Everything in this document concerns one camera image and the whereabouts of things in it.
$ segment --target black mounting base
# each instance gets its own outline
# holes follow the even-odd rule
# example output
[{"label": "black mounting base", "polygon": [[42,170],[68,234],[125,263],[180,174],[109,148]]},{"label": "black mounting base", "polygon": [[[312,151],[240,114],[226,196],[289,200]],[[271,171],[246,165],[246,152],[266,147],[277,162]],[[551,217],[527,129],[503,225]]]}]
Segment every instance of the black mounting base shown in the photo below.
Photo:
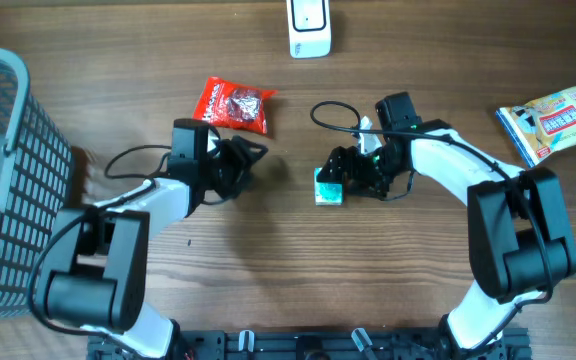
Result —
[{"label": "black mounting base", "polygon": [[[372,340],[373,360],[437,360],[434,351],[437,328],[396,329],[393,332],[368,332]],[[223,331],[184,331],[181,337],[192,349],[181,360],[368,360],[351,338],[351,333],[255,333],[254,351],[239,351],[239,334]],[[101,338],[88,340],[89,360],[140,359]],[[506,329],[502,339],[489,353],[475,360],[530,360],[527,329]]]}]

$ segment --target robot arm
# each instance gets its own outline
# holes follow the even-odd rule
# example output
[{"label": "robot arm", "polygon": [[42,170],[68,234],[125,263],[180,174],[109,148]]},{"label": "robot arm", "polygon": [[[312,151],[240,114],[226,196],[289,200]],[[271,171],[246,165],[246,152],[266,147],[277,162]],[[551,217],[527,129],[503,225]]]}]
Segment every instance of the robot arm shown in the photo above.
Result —
[{"label": "robot arm", "polygon": [[47,251],[31,306],[141,357],[184,359],[179,326],[143,302],[148,241],[205,203],[207,190],[224,200],[239,195],[266,152],[240,137],[221,140],[205,123],[176,120],[165,173],[115,199],[58,213],[54,233],[70,230]]},{"label": "robot arm", "polygon": [[[499,330],[518,307],[544,295],[545,261],[553,286],[576,272],[576,248],[559,181],[547,169],[524,171],[492,158],[441,120],[422,123],[407,93],[389,96],[376,108],[386,144],[370,154],[360,154],[355,147],[333,150],[317,181],[343,185],[350,180],[384,199],[396,176],[415,171],[437,181],[468,207],[469,258],[475,281],[440,328],[450,338],[449,358],[471,357],[473,349],[501,337]],[[363,135],[376,137],[376,133]],[[519,191],[511,191],[511,184],[471,151],[496,164]],[[513,218],[527,218],[517,193],[524,196],[523,203],[535,214],[540,230],[515,230]],[[545,254],[539,250],[536,231],[542,235]],[[496,336],[486,340],[491,334]]]}]

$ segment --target white device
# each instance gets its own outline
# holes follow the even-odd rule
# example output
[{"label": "white device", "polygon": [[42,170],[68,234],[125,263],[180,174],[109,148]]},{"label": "white device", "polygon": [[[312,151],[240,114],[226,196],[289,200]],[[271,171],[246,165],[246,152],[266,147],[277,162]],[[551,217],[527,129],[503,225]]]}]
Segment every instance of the white device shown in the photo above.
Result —
[{"label": "white device", "polygon": [[[369,129],[371,126],[370,119],[362,119],[361,128]],[[428,135],[442,136],[450,135],[456,142],[470,145],[463,140],[454,129],[439,129],[428,132]],[[361,144],[372,144],[378,138],[372,139],[376,135],[368,135],[360,138]],[[496,162],[510,177],[514,178],[519,175],[522,168],[503,163],[473,147],[480,154],[489,160]],[[421,175],[428,176],[439,184],[448,189],[464,205],[467,205],[467,190],[469,186],[479,184],[484,181],[501,181],[503,178],[496,172],[490,171],[488,165],[476,158],[467,151],[451,146],[447,143],[417,139],[410,143],[411,159],[414,169]],[[125,210],[147,211],[151,213],[150,235],[152,238],[161,232],[169,224],[181,221],[187,215],[189,194],[191,192],[188,185],[172,179],[157,178],[154,180],[157,187],[152,192],[127,202],[121,207],[111,208],[108,211],[121,213]],[[148,187],[150,180],[144,181],[144,184],[122,196],[138,192]],[[96,206],[102,206],[108,202],[99,202]],[[452,310],[448,316],[448,326],[455,341],[462,349],[476,348],[494,329],[502,323],[512,312],[514,306],[520,301],[526,299],[535,299],[542,295],[540,291],[529,291],[517,295],[512,301],[500,304],[496,299],[488,297],[479,284],[474,281],[470,290],[462,300],[461,304]],[[172,342],[171,321],[160,315],[157,310],[151,306],[145,306],[139,314],[139,319],[134,328],[123,334],[114,334],[103,328],[93,328],[84,326],[86,330],[101,331],[111,334],[111,337],[124,344],[126,347],[133,349],[139,354],[151,357],[164,356],[168,352],[168,347]],[[157,334],[158,341],[153,341],[152,334]]]},{"label": "white device", "polygon": [[[359,128],[361,130],[370,130],[370,128],[372,128],[372,120],[370,120],[368,116],[362,117],[359,121]],[[357,147],[362,155],[370,154],[382,146],[383,144],[377,135],[359,133]]]},{"label": "white device", "polygon": [[326,56],[332,46],[329,0],[286,0],[290,55],[295,59]]}]

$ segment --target gray plastic basket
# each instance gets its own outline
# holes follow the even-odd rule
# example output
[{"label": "gray plastic basket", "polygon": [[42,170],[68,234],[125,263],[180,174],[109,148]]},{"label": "gray plastic basket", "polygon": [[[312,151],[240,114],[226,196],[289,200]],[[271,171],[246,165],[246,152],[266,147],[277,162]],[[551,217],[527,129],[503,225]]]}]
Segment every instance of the gray plastic basket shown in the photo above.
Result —
[{"label": "gray plastic basket", "polygon": [[70,191],[70,145],[30,94],[28,70],[0,49],[0,318],[27,312],[25,288]]}]

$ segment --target red snack bag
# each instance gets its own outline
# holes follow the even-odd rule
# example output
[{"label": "red snack bag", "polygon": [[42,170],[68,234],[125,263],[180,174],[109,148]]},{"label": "red snack bag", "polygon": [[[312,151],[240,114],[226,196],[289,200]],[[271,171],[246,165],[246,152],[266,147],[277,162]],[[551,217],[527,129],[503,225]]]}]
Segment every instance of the red snack bag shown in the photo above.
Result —
[{"label": "red snack bag", "polygon": [[206,81],[192,117],[214,126],[266,134],[263,100],[276,93],[276,90],[259,90],[213,76]]}]

